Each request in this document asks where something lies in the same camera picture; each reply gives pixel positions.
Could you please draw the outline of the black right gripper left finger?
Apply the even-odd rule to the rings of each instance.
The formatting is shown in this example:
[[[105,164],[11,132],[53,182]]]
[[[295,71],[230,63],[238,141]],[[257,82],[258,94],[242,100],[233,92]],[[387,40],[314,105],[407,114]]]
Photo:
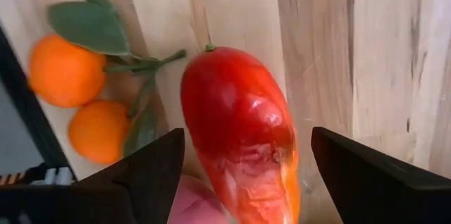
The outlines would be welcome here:
[[[185,133],[176,128],[123,160],[128,167],[113,178],[113,183],[128,193],[135,223],[167,223],[184,154]]]

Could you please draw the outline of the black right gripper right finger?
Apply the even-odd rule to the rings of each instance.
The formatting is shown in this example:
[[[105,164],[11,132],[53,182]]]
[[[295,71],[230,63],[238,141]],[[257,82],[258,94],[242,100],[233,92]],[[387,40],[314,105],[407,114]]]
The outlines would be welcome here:
[[[450,179],[324,127],[311,148],[344,223],[450,222]]]

